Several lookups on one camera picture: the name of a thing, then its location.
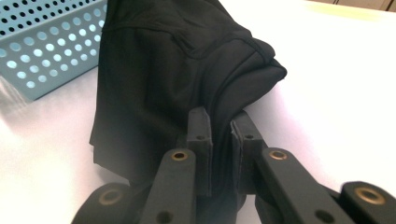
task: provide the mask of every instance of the black cloth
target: black cloth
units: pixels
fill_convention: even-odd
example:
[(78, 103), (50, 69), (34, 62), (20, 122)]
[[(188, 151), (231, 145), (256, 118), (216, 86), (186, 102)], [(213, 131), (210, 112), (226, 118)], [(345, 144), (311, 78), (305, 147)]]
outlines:
[(217, 0), (108, 0), (94, 162), (133, 183), (150, 181), (164, 152), (186, 133), (189, 110), (204, 106), (214, 141), (213, 196), (198, 199), (197, 219), (233, 223), (229, 123), (285, 77), (274, 57)]

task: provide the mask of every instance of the light blue metal basket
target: light blue metal basket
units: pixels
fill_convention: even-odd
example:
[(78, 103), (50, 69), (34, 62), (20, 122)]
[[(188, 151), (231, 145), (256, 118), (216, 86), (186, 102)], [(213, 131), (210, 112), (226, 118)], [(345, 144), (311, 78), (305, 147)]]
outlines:
[(105, 0), (0, 0), (0, 74), (31, 100), (98, 64)]

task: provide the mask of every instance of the screw hole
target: screw hole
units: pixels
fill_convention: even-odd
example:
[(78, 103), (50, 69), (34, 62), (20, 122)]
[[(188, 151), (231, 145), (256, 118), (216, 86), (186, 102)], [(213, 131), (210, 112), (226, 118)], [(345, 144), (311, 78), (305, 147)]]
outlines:
[(99, 203), (101, 205), (112, 205), (119, 202), (123, 197), (119, 189), (108, 189), (100, 195)]
[(188, 155), (185, 152), (179, 151), (179, 152), (175, 152), (172, 155), (172, 159), (174, 161), (184, 161), (188, 158)]
[(288, 158), (288, 155), (281, 151), (271, 151), (270, 156), (277, 161), (283, 161)]
[(384, 196), (382, 196), (374, 189), (360, 187), (355, 189), (355, 193), (359, 196), (359, 198), (366, 201), (367, 203), (372, 203), (376, 205), (385, 203)]

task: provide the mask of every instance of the white surface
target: white surface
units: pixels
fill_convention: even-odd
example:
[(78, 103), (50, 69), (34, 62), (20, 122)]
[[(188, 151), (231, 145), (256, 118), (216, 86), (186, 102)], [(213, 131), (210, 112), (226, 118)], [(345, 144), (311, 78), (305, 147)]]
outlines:
[[(247, 109), (267, 144), (291, 151), (332, 189), (362, 180), (396, 195), (396, 14), (222, 2), (289, 70)], [(96, 73), (35, 102), (0, 79), (0, 223), (70, 223), (95, 189), (125, 181), (92, 163)], [(260, 223), (253, 202), (247, 199), (237, 223)]]

